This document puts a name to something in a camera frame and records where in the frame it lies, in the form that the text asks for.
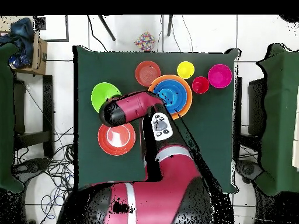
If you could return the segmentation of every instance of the blue bowl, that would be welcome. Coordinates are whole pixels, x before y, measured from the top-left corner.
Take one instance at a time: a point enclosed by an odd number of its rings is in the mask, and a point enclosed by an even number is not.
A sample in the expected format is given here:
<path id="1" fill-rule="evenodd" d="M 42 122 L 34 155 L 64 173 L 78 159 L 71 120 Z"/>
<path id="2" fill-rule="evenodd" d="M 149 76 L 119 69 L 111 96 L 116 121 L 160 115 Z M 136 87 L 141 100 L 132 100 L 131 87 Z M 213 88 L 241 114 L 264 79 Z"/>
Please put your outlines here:
<path id="1" fill-rule="evenodd" d="M 154 93 L 163 99 L 170 114 L 181 111 L 187 102 L 187 91 L 176 80 L 163 80 L 156 85 Z"/>

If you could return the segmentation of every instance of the green tablecloth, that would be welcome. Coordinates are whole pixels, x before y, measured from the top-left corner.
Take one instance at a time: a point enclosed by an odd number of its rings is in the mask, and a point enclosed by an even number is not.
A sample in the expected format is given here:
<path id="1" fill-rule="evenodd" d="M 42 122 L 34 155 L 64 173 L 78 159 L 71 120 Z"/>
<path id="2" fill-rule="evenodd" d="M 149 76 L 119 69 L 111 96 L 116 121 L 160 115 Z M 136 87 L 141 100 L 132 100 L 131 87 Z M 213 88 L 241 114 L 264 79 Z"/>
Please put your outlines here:
<path id="1" fill-rule="evenodd" d="M 191 85 L 197 76 L 206 76 L 215 64 L 225 64 L 234 71 L 234 59 L 238 50 L 227 54 L 199 53 L 155 53 L 155 52 L 93 52 L 80 46 L 78 52 L 79 80 L 79 187 L 104 181 L 143 180 L 144 166 L 141 159 L 138 121 L 132 122 L 136 132 L 136 143 L 123 156 L 110 156 L 98 144 L 98 130 L 102 125 L 97 112 L 91 105 L 91 92 L 100 82 L 109 82 L 127 94 L 147 88 L 139 85 L 135 78 L 137 65 L 145 60 L 156 62 L 161 75 L 176 75 L 180 62 L 190 61 L 195 73 L 186 81 Z M 203 159 L 223 192 L 236 192 L 231 185 L 232 161 L 232 109 L 234 84 L 225 89 L 210 86 L 203 95 L 193 93 L 190 110 L 183 116 L 188 129 L 199 144 Z M 181 120 L 175 120 L 180 130 Z"/>

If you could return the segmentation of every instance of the white tiled floor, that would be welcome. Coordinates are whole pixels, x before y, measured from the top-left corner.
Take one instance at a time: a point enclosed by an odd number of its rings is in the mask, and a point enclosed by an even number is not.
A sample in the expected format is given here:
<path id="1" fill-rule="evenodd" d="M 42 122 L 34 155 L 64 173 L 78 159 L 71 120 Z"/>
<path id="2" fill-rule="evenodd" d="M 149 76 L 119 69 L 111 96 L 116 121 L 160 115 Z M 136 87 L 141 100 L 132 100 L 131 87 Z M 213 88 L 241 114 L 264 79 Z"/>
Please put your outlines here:
<path id="1" fill-rule="evenodd" d="M 105 20 L 113 32 L 116 41 L 112 41 L 97 16 L 91 16 L 94 35 L 102 41 L 109 51 L 140 51 L 134 41 L 145 31 L 149 31 L 158 42 L 162 30 L 160 15 L 123 15 L 106 16 Z M 49 29 L 43 31 L 44 39 L 64 39 L 64 18 L 48 18 Z M 265 57 L 267 47 L 271 43 L 284 43 L 288 48 L 299 48 L 298 24 L 289 24 L 277 15 L 184 15 L 184 20 L 190 31 L 193 51 L 200 53 L 224 53 L 230 48 L 241 49 L 239 58 L 239 76 L 243 77 L 242 86 L 242 125 L 248 125 L 247 86 L 252 80 L 263 77 L 262 70 L 255 64 Z M 168 15 L 164 16 L 164 51 L 179 51 L 173 31 L 170 37 L 166 35 Z M 73 45 L 82 45 L 94 51 L 104 51 L 102 45 L 91 35 L 91 27 L 86 16 L 68 16 L 69 42 L 48 43 L 47 74 L 53 75 L 54 83 L 54 119 L 55 138 L 64 133 L 74 124 L 73 109 Z M 173 16 L 173 28 L 176 41 L 182 51 L 191 51 L 191 40 L 184 25 L 182 15 Z M 162 51 L 162 34 L 159 41 L 159 52 Z M 41 76 L 18 74 L 18 78 L 26 82 L 37 104 L 42 108 Z M 26 94 L 26 131 L 41 131 L 42 113 L 33 100 Z M 246 134 L 247 127 L 242 126 L 242 133 Z M 69 135 L 61 138 L 63 145 L 73 142 L 73 129 Z M 42 145 L 30 147 L 27 158 L 43 157 Z M 255 194 L 251 185 L 245 184 L 241 176 L 235 175 L 235 183 L 239 192 L 230 195 L 234 205 L 235 224 L 253 224 L 255 216 Z M 26 195 L 26 209 L 28 219 L 36 219 L 37 223 L 45 217 L 41 210 L 41 199 L 50 195 L 55 185 L 48 175 L 42 174 L 34 178 Z M 58 214 L 61 206 L 56 205 L 54 212 Z M 55 224 L 56 219 L 46 219 L 43 224 Z"/>

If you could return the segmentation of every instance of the orange plate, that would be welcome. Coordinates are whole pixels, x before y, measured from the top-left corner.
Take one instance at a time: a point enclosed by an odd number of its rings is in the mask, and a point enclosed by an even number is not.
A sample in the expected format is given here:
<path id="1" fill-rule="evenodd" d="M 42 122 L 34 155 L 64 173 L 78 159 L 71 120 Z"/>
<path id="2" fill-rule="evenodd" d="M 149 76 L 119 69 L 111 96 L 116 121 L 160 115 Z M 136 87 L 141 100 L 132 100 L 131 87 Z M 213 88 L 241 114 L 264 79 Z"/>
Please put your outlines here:
<path id="1" fill-rule="evenodd" d="M 187 102 L 184 105 L 183 109 L 181 109 L 181 111 L 179 111 L 178 113 L 171 114 L 172 119 L 176 120 L 177 118 L 179 118 L 179 116 L 183 117 L 190 109 L 190 106 L 192 103 L 192 91 L 191 91 L 189 84 L 183 78 L 176 76 L 176 75 L 164 75 L 164 76 L 158 77 L 156 80 L 154 80 L 152 82 L 151 86 L 148 88 L 148 91 L 153 92 L 156 85 L 158 85 L 160 82 L 165 81 L 165 80 L 178 81 L 180 84 L 182 84 L 184 86 L 184 88 L 186 89 L 186 92 L 187 92 Z"/>
<path id="2" fill-rule="evenodd" d="M 98 133 L 100 147 L 110 155 L 119 156 L 130 151 L 136 140 L 135 131 L 131 124 L 117 127 L 101 125 Z"/>
<path id="3" fill-rule="evenodd" d="M 151 83 L 159 76 L 161 76 L 160 68 L 152 61 L 141 62 L 135 70 L 137 82 L 145 87 L 151 86 Z"/>

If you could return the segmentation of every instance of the cardboard box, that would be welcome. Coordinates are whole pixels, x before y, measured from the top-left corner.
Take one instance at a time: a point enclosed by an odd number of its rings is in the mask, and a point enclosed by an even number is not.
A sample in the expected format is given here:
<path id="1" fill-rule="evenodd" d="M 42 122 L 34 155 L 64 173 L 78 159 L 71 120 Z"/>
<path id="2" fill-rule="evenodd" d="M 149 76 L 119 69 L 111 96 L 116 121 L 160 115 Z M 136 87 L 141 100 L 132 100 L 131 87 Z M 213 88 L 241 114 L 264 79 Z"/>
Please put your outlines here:
<path id="1" fill-rule="evenodd" d="M 9 33 L 11 30 L 11 24 L 21 20 L 22 18 L 28 17 L 32 20 L 33 16 L 0 16 L 0 32 Z M 11 68 L 17 73 L 35 74 L 35 75 L 45 75 L 46 74 L 46 60 L 47 60 L 47 42 L 42 40 L 40 37 L 40 32 L 36 31 L 33 40 L 33 57 L 32 65 L 26 66 L 22 69 L 16 69 L 10 64 Z"/>
<path id="2" fill-rule="evenodd" d="M 10 64 L 11 68 L 17 73 L 45 75 L 47 60 L 48 43 L 39 37 L 39 31 L 34 34 L 32 65 L 22 69 L 16 69 Z"/>

